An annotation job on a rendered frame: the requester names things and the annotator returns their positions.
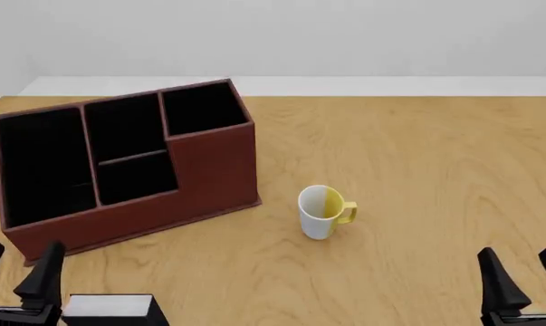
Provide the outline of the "red-brown desk caddy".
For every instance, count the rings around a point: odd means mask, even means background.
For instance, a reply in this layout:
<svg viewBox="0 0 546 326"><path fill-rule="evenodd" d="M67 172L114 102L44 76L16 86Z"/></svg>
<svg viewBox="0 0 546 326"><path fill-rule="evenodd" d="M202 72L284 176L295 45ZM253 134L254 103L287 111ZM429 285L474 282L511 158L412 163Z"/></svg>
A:
<svg viewBox="0 0 546 326"><path fill-rule="evenodd" d="M27 264L260 203L228 79L0 114L0 225Z"/></svg>

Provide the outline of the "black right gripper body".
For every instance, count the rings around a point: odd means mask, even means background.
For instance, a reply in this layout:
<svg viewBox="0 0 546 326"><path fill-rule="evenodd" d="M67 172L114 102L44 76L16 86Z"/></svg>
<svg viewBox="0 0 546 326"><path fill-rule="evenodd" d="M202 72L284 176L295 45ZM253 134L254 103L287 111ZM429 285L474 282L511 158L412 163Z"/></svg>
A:
<svg viewBox="0 0 546 326"><path fill-rule="evenodd" d="M546 326L546 313L501 315L498 312L482 314L483 326Z"/></svg>

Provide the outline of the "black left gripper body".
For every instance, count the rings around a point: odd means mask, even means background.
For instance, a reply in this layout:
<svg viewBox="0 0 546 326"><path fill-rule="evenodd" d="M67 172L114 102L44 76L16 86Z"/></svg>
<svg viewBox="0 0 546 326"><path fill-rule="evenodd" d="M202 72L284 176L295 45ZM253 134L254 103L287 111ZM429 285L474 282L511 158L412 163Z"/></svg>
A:
<svg viewBox="0 0 546 326"><path fill-rule="evenodd" d="M57 326L59 306L53 303L0 306L0 326Z"/></svg>

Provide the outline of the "black book with white pages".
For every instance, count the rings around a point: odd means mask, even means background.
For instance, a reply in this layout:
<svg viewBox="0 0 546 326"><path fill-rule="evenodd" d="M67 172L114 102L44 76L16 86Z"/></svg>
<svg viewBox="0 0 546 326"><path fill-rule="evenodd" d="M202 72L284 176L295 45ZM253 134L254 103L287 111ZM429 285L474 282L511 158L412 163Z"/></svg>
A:
<svg viewBox="0 0 546 326"><path fill-rule="evenodd" d="M73 294L61 319L67 326L170 326L151 294Z"/></svg>

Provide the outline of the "white and yellow mug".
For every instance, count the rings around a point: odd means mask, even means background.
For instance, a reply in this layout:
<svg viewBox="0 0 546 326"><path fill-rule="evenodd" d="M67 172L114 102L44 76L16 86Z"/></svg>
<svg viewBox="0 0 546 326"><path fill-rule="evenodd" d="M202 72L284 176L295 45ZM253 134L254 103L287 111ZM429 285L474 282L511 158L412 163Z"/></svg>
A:
<svg viewBox="0 0 546 326"><path fill-rule="evenodd" d="M354 221L358 206L346 202L334 188L324 185L306 187L298 197L298 208L302 231L309 238L329 238L338 225Z"/></svg>

